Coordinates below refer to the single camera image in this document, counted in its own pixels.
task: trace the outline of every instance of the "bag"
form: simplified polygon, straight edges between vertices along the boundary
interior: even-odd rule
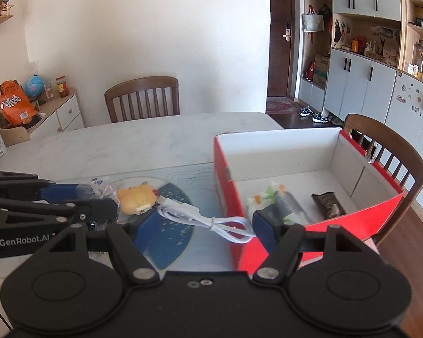
[[[302,16],[305,32],[321,32],[324,30],[323,15],[317,15],[312,5],[309,6],[309,12]]]

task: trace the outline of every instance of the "white table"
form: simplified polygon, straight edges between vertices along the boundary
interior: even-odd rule
[[[211,215],[219,212],[213,182],[213,138],[226,132],[276,129],[281,127],[261,113],[143,119],[90,127],[12,146],[0,160],[0,170],[35,173],[41,179],[55,181],[104,175],[116,178],[124,173],[132,173],[132,177],[163,177],[174,183],[191,179],[192,186],[189,189],[183,186],[183,189],[204,214]],[[222,253],[226,242],[213,232],[195,230],[192,245],[198,247],[188,247],[172,269],[188,270],[191,266],[188,261],[212,247],[217,252],[207,253],[196,265],[197,270],[229,265],[228,256]],[[26,258],[0,260],[0,286]],[[7,332],[0,321],[0,336]]]

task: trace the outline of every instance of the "wooden door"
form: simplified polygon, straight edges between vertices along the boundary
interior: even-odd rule
[[[287,24],[290,40],[286,40]],[[294,0],[271,0],[268,96],[290,96],[293,69]]]
[[[385,123],[393,87],[395,86],[395,78],[396,69],[381,63],[371,62],[370,78],[363,102],[362,115]]]

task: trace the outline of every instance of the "globe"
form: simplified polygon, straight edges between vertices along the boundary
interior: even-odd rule
[[[40,96],[44,91],[44,82],[39,76],[34,75],[32,78],[30,78],[30,80],[28,80],[24,90],[25,94],[29,98],[35,98]]]

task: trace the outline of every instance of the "rug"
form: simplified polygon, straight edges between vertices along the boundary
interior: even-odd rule
[[[283,96],[268,96],[266,100],[267,114],[299,114],[301,106]]]

